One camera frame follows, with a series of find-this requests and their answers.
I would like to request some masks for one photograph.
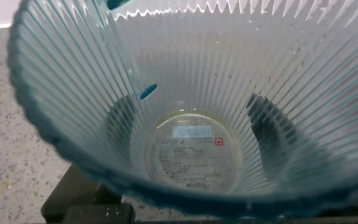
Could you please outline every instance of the speckled countertop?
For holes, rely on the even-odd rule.
[[[40,140],[15,102],[6,67],[8,29],[0,29],[0,224],[42,223],[40,208],[69,163],[53,147]],[[194,220],[176,210],[146,206],[124,197],[133,205],[138,220]]]

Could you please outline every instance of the sticker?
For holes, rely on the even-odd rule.
[[[174,126],[173,138],[203,138],[212,137],[211,126]]]

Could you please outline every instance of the label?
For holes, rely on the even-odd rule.
[[[211,153],[215,144],[214,138],[162,139],[162,172],[171,181],[187,189],[208,189],[211,184],[216,185],[222,179],[220,164],[224,158]]]
[[[200,138],[212,137],[211,126],[174,126],[173,138]]]

